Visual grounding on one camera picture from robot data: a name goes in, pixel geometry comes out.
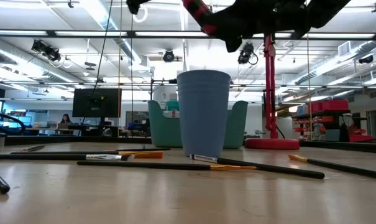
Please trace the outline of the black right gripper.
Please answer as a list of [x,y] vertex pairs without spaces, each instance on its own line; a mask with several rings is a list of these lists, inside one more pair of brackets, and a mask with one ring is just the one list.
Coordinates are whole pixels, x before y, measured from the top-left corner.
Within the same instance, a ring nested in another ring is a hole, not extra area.
[[237,0],[227,9],[206,18],[206,33],[226,41],[228,52],[236,51],[244,39],[292,30],[297,37],[310,30],[308,10],[296,0]]

